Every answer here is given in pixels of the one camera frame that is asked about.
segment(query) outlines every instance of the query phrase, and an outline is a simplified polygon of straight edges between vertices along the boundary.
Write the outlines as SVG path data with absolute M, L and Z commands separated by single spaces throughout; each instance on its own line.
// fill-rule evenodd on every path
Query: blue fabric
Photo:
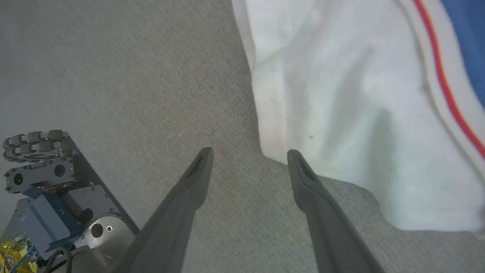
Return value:
M 485 108 L 485 0 L 441 0 L 458 37 L 468 78 Z

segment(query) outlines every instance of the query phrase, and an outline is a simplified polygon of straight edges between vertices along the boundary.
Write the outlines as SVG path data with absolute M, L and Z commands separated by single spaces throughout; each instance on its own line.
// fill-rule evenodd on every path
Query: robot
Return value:
M 3 157 L 30 165 L 5 173 L 21 199 L 3 233 L 1 272 L 177 273 L 214 159 L 203 148 L 139 230 L 67 132 L 4 141 Z M 296 150 L 288 151 L 295 202 L 306 214 L 319 272 L 384 272 L 342 209 Z

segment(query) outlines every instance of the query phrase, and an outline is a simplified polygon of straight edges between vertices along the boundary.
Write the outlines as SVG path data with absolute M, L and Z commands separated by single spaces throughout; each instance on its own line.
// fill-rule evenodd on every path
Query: cable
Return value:
M 57 256 L 61 253 L 64 253 L 65 260 L 67 263 L 66 273 L 71 273 L 72 271 L 72 254 L 71 251 L 65 247 L 59 247 L 54 254 L 52 254 L 49 258 L 49 262 L 46 265 L 46 269 L 44 270 L 45 273 L 50 273 L 52 266 L 54 265 L 54 261 L 56 260 Z
M 18 265 L 21 264 L 21 262 L 23 262 L 25 260 L 25 258 L 27 258 L 32 253 L 32 251 L 34 251 L 34 250 L 35 250 L 35 247 L 33 245 L 31 245 L 29 250 L 27 251 L 27 253 L 24 255 L 24 257 L 20 258 L 20 260 L 18 260 L 18 262 L 12 267 L 11 270 L 9 270 L 9 272 L 14 273 L 15 269 L 17 269 Z

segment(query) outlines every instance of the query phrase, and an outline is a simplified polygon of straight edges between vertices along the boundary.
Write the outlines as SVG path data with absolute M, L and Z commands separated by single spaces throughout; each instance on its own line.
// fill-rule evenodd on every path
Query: white towel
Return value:
M 371 191 L 401 229 L 484 226 L 483 158 L 470 159 L 437 111 L 439 87 L 425 66 L 433 59 L 423 56 L 432 53 L 406 12 L 416 7 L 392 0 L 233 0 L 233 7 L 267 157 L 286 163 L 286 151 L 298 149 L 318 175 Z

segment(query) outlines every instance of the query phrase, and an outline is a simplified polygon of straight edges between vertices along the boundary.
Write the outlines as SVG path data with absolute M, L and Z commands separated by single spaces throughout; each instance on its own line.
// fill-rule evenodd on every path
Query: omni wheel roller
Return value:
M 79 152 L 69 134 L 62 130 L 18 134 L 5 139 L 2 147 L 3 158 L 18 163 L 70 157 Z

